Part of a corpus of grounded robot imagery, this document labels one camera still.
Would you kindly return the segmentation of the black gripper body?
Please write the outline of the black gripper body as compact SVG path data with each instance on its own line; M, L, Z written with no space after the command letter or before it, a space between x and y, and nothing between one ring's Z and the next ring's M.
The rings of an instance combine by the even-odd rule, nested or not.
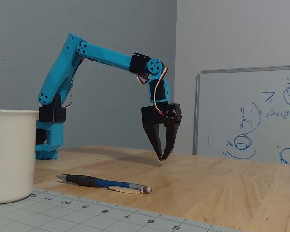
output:
M162 111L159 113L155 106L141 108L143 127L163 124L165 127L178 126L181 123L182 112L180 104L177 103L159 103L158 108Z

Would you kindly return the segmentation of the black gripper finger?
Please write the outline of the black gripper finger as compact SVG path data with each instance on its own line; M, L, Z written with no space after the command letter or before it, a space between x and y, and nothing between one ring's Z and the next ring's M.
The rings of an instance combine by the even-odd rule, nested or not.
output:
M146 132L152 147L160 161L163 161L163 152L161 149L160 130L158 124L145 124L143 129Z
M163 154L164 160L168 158L175 145L177 130L179 126L176 120L177 111L175 109L166 108L163 110L163 123L166 128L166 144Z

